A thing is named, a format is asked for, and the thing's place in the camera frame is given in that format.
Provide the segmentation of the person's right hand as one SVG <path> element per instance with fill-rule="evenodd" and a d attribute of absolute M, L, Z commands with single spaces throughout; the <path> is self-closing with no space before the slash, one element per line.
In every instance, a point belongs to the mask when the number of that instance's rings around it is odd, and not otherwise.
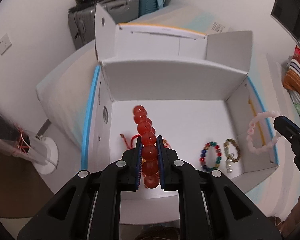
<path fill-rule="evenodd" d="M 297 224 L 300 222 L 300 196 L 298 198 L 298 202 L 292 208 L 286 220 L 282 221 L 279 217 L 268 218 L 275 225 L 275 227 L 279 230 L 279 232 L 284 238 L 289 236 L 296 228 Z"/>

